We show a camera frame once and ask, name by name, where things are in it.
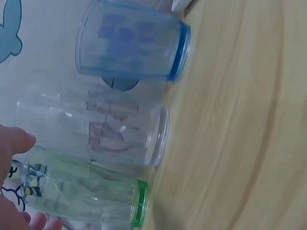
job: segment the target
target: glass bottom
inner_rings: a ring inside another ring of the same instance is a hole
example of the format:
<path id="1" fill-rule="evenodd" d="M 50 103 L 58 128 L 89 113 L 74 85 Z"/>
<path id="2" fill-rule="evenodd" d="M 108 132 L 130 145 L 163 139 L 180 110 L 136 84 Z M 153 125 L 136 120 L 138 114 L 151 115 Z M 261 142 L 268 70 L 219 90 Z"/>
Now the glass bottom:
<path id="1" fill-rule="evenodd" d="M 157 132 L 157 138 L 149 165 L 156 166 L 160 163 L 166 146 L 168 128 L 169 128 L 169 110 L 165 107 L 162 107 L 160 113 L 160 122 Z"/>
<path id="2" fill-rule="evenodd" d="M 180 24 L 181 24 L 181 32 L 180 32 L 178 49 L 175 56 L 174 64 L 167 77 L 168 81 L 175 81 L 179 77 L 179 75 L 183 70 L 183 66 L 189 51 L 191 28 L 190 26 L 182 22 L 180 22 Z"/>
<path id="3" fill-rule="evenodd" d="M 137 201 L 138 203 L 136 205 L 132 204 L 137 207 L 135 218 L 131 222 L 131 226 L 134 228 L 140 228 L 143 225 L 148 203 L 148 183 L 139 180 L 138 185 L 139 200 Z"/>

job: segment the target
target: glass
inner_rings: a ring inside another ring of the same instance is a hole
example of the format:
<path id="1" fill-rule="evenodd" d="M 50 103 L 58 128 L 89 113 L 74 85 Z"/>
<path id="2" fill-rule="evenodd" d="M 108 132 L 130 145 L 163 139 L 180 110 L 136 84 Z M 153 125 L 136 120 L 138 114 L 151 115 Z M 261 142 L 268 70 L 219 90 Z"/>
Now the glass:
<path id="1" fill-rule="evenodd" d="M 78 32 L 80 73 L 175 80 L 189 47 L 190 27 L 170 15 L 119 0 L 94 0 Z"/>
<path id="2" fill-rule="evenodd" d="M 141 227 L 148 184 L 78 158 L 34 148 L 23 167 L 22 196 L 27 205 L 54 216 L 109 226 Z"/>
<path id="3" fill-rule="evenodd" d="M 15 125 L 36 145 L 92 161 L 157 165 L 168 109 L 85 81 L 32 79 L 17 102 Z"/>

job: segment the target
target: drinking glass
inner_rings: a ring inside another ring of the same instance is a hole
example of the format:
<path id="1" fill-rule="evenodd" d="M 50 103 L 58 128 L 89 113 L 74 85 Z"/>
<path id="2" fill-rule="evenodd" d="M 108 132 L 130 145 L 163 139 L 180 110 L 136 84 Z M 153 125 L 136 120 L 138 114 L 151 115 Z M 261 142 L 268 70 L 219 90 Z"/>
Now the drinking glass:
<path id="1" fill-rule="evenodd" d="M 80 73 L 135 80 L 175 80 L 190 27 L 168 14 L 122 0 L 94 0 L 78 32 Z"/>
<path id="2" fill-rule="evenodd" d="M 27 205 L 54 216 L 141 227 L 148 184 L 78 158 L 34 148 L 19 169 Z"/>
<path id="3" fill-rule="evenodd" d="M 44 149 L 93 161 L 157 165 L 169 111 L 97 84 L 39 74 L 17 102 L 15 125 L 34 134 Z"/>

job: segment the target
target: blue rim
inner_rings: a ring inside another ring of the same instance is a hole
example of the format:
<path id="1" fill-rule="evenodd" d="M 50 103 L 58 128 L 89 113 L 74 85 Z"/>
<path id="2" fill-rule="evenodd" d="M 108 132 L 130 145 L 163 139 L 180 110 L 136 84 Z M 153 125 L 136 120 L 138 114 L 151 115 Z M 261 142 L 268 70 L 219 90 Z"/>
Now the blue rim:
<path id="1" fill-rule="evenodd" d="M 180 22 L 180 25 L 181 25 L 181 32 L 178 43 L 178 49 L 174 59 L 174 64 L 167 77 L 168 81 L 175 81 L 180 76 L 184 63 L 187 59 L 187 54 L 189 50 L 190 39 L 191 39 L 191 28 L 190 26 L 184 24 L 183 22 Z"/>

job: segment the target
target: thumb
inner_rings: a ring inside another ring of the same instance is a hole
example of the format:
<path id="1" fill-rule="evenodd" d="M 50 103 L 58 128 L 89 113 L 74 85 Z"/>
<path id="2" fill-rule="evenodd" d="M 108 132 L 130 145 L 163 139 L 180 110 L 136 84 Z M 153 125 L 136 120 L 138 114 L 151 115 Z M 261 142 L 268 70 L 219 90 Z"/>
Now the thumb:
<path id="1" fill-rule="evenodd" d="M 12 154 L 29 151 L 36 142 L 36 138 L 17 127 L 6 127 L 7 134 L 12 149 Z"/>

